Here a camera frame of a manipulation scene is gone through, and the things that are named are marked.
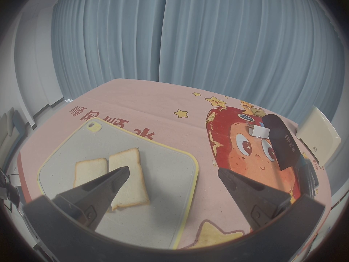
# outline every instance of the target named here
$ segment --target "cartoon eye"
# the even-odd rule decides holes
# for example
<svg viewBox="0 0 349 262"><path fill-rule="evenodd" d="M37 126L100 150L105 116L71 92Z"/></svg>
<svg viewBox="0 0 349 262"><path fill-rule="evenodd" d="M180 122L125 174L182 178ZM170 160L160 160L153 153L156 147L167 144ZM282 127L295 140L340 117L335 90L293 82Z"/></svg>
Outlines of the cartoon eye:
<svg viewBox="0 0 349 262"><path fill-rule="evenodd" d="M241 151L243 155L249 156L252 153L251 143L247 140L247 138L244 135L236 135L236 145L238 146L238 149Z"/></svg>
<svg viewBox="0 0 349 262"><path fill-rule="evenodd" d="M275 152L272 146L264 139L262 139L262 147L263 147L264 154L268 157L268 159L272 162L275 161L276 159Z"/></svg>

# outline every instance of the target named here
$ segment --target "table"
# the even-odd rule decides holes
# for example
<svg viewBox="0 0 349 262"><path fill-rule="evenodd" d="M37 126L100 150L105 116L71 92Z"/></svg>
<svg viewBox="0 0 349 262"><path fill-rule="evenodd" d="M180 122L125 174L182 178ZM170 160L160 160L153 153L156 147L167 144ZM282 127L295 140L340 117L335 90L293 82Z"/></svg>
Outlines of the table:
<svg viewBox="0 0 349 262"><path fill-rule="evenodd" d="M166 83L115 79L69 103L45 122L21 149L17 166L27 202L41 195L39 168L86 120L99 117L142 137L191 153L199 174L192 206L177 248L195 248L250 233L246 219L217 177L218 167L291 194L299 189L291 168L278 170L267 140L251 138L247 124L259 124L273 112L220 94ZM331 209L325 169L295 137L297 124L280 116L319 180L315 200L326 206L309 246Z"/></svg>

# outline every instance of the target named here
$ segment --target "red chinese characters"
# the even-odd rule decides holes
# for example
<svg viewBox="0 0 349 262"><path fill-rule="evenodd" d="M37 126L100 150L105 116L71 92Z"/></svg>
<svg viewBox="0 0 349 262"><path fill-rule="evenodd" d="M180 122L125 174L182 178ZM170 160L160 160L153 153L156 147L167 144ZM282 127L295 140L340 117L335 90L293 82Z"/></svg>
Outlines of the red chinese characters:
<svg viewBox="0 0 349 262"><path fill-rule="evenodd" d="M78 107L78 106L76 106L75 108L73 108L73 109L70 110L69 112L70 112L73 116L77 116L77 115L81 114L84 110L86 110L85 107Z"/></svg>
<svg viewBox="0 0 349 262"><path fill-rule="evenodd" d="M111 119L109 116L105 117L103 120L113 124L113 125L118 125L120 128L124 127L124 123L127 123L128 120L123 120L121 118L116 119L115 117Z"/></svg>
<svg viewBox="0 0 349 262"><path fill-rule="evenodd" d="M98 111L89 111L87 114L85 114L80 120L89 120L90 118L94 118L99 116Z"/></svg>
<svg viewBox="0 0 349 262"><path fill-rule="evenodd" d="M149 128L145 128L143 131L141 131L139 129L135 129L134 131L137 135L140 135L142 137L148 138L149 140L152 140L153 139L152 136L155 135L155 133L153 132L153 133L148 134L149 130L150 130Z"/></svg>

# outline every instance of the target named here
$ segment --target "cartoon character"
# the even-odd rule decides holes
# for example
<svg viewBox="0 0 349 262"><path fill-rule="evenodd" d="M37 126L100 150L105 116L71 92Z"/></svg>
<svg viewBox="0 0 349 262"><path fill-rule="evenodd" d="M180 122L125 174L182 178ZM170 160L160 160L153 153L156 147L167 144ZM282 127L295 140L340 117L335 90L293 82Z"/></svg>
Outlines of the cartoon character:
<svg viewBox="0 0 349 262"><path fill-rule="evenodd" d="M244 101L242 105L245 110L216 107L207 115L207 134L218 167L290 193L293 203L300 196L293 169L280 171L270 141L251 136L252 125L262 125L265 112Z"/></svg>

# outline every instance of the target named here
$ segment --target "white wall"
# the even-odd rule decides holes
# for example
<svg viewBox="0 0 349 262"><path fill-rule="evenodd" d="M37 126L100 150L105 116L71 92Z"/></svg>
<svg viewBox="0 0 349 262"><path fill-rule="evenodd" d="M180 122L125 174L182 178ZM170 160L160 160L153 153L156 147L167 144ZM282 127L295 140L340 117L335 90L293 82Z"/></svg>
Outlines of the white wall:
<svg viewBox="0 0 349 262"><path fill-rule="evenodd" d="M18 85L31 115L48 104L36 64L35 35L37 17L21 20L16 36L15 67Z"/></svg>
<svg viewBox="0 0 349 262"><path fill-rule="evenodd" d="M10 65L14 29L15 22L12 23L0 44L0 115L2 116L3 113L14 107L18 110L23 120L26 120L15 92L17 85L16 74Z"/></svg>
<svg viewBox="0 0 349 262"><path fill-rule="evenodd" d="M14 107L24 123L33 125L37 111L63 97L51 52L52 7L57 1L29 0L2 40L0 115Z"/></svg>
<svg viewBox="0 0 349 262"><path fill-rule="evenodd" d="M35 34L35 55L39 79L48 104L52 105L63 97L53 65L51 48L51 20L53 7L39 12Z"/></svg>

